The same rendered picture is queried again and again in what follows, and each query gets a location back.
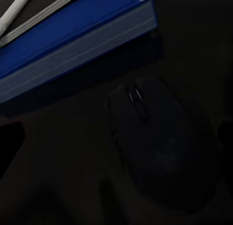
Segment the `notebook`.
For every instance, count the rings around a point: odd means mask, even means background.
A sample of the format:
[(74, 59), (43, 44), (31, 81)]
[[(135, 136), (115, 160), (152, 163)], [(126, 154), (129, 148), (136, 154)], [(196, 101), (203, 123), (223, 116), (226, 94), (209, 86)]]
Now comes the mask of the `notebook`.
[[(9, 9), (14, 1), (0, 0), (0, 16)], [(29, 0), (5, 32), (0, 35), (0, 48), (71, 1), (73, 0)]]

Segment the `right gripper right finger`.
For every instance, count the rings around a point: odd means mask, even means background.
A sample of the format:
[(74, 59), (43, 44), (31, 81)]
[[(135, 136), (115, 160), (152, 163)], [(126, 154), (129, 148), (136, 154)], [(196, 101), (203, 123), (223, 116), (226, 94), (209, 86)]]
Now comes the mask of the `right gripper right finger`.
[(233, 123), (222, 121), (218, 130), (217, 139), (233, 160)]

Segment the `folder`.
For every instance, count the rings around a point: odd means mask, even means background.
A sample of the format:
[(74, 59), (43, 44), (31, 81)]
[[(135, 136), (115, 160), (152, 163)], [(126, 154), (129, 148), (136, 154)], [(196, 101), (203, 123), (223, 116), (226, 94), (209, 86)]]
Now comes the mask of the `folder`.
[(0, 48), (0, 103), (157, 28), (153, 0), (73, 0)]

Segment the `mouse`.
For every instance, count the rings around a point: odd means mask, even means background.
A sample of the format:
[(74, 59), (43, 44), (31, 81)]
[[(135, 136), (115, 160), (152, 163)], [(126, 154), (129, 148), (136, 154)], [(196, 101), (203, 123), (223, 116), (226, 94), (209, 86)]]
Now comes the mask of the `mouse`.
[(220, 154), (212, 126), (190, 96), (160, 76), (121, 85), (104, 103), (121, 169), (152, 207), (170, 214), (200, 208), (216, 190)]

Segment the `pen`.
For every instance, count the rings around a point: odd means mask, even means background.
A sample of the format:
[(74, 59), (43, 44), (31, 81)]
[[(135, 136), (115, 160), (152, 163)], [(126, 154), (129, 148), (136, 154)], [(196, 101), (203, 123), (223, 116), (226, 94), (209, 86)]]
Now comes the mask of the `pen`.
[(9, 9), (0, 16), (0, 35), (5, 32), (28, 1), (29, 0), (15, 0)]

